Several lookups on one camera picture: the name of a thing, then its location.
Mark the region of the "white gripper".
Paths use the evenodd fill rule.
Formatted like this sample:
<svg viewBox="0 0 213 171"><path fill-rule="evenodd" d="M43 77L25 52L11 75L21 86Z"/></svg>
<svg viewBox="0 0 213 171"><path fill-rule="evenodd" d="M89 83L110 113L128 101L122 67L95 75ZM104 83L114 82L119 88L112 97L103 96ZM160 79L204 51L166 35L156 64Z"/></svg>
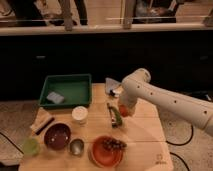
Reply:
<svg viewBox="0 0 213 171"><path fill-rule="evenodd" d="M124 105L128 110L128 116L132 116L135 113L136 104L137 104L136 97L129 95L126 91L121 92L118 99L118 109L120 105Z"/></svg>

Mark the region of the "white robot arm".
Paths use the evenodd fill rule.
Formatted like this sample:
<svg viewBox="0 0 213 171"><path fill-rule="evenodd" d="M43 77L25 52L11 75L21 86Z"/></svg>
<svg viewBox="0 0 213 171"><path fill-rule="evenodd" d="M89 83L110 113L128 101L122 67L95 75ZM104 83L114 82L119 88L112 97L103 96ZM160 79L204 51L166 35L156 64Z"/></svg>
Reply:
<svg viewBox="0 0 213 171"><path fill-rule="evenodd" d="M172 92L150 84L151 75L139 68L127 75L121 83L123 91L118 100L122 116L135 114L138 99L144 99L178 115L213 137L213 103Z"/></svg>

